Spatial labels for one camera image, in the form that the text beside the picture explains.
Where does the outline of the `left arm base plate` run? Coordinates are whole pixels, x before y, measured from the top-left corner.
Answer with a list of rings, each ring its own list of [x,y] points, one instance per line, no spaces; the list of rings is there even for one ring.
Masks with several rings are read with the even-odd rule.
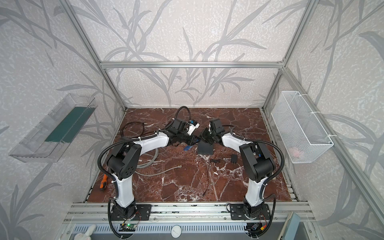
[[[113,205],[111,209],[112,221],[148,221],[151,214],[152,205],[129,205],[126,208],[122,208],[119,205]]]

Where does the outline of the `green lit circuit board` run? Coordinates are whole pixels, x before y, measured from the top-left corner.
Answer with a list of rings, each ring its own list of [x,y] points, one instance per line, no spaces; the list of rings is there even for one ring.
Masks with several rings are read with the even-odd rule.
[[[120,224],[119,232],[135,232],[138,224]]]

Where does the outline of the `grey blue panel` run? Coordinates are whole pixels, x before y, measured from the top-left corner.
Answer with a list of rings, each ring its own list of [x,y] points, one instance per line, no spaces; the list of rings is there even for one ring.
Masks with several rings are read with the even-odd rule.
[[[300,222],[301,218],[299,217],[299,215],[294,212],[290,212],[277,240],[294,240]]]

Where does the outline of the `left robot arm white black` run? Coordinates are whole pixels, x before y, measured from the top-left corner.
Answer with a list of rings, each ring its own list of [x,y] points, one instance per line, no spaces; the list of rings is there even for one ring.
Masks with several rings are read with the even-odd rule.
[[[176,142],[193,146],[198,138],[193,134],[199,127],[197,121],[192,119],[188,107],[180,107],[175,117],[163,129],[155,131],[150,136],[136,138],[122,138],[101,151],[97,158],[97,165],[101,172],[113,181],[116,196],[108,201],[108,221],[112,232],[120,240],[131,236],[119,234],[113,226],[112,214],[123,220],[133,219],[139,213],[133,193],[133,174],[138,167],[141,155],[170,146]]]

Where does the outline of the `pink object in basket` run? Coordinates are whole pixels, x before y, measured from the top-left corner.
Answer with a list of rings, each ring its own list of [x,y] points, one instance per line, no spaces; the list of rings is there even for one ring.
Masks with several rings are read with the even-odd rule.
[[[297,147],[289,148],[289,154],[291,159],[301,159],[304,155],[304,152],[298,149]]]

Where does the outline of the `white plush toy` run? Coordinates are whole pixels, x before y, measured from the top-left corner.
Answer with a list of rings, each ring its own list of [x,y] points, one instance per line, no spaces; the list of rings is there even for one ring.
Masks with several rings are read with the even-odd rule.
[[[85,233],[76,234],[74,240],[91,240],[91,235],[94,233],[96,227],[96,225],[89,226]]]

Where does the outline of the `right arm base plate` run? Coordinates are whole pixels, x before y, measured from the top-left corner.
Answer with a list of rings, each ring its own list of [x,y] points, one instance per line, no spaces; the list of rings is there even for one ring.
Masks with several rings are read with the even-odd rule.
[[[231,220],[269,220],[271,218],[271,210],[268,204],[264,204],[261,210],[253,217],[247,217],[244,210],[244,204],[227,204],[228,211],[231,215]]]

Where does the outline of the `round white gauge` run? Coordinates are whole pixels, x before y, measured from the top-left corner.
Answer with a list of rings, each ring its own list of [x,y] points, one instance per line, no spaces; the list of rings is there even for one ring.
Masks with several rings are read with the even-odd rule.
[[[181,226],[175,225],[171,229],[171,235],[173,238],[177,239],[181,236],[182,234],[182,228]]]

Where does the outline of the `orange handled screwdriver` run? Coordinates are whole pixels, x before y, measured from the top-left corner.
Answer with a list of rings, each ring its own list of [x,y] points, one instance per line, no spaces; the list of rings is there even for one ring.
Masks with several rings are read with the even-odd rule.
[[[106,174],[103,174],[103,177],[100,182],[99,190],[104,192],[107,189],[108,186],[108,176]]]

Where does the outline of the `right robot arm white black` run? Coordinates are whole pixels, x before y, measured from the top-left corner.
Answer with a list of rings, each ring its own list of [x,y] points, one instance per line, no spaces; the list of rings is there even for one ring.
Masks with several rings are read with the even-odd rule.
[[[246,234],[258,239],[272,225],[277,197],[265,197],[268,182],[277,177],[285,164],[279,147],[264,140],[253,140],[234,133],[234,125],[223,125],[220,119],[211,120],[199,135],[200,142],[220,144],[240,153],[243,167],[249,178],[248,190],[243,200],[243,216],[249,220],[260,220],[256,228],[246,227]]]

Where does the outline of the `clear plastic wall bin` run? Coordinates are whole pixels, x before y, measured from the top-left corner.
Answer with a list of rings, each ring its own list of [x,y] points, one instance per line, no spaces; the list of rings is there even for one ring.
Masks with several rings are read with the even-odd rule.
[[[98,104],[94,97],[67,94],[9,155],[24,163],[56,163]]]

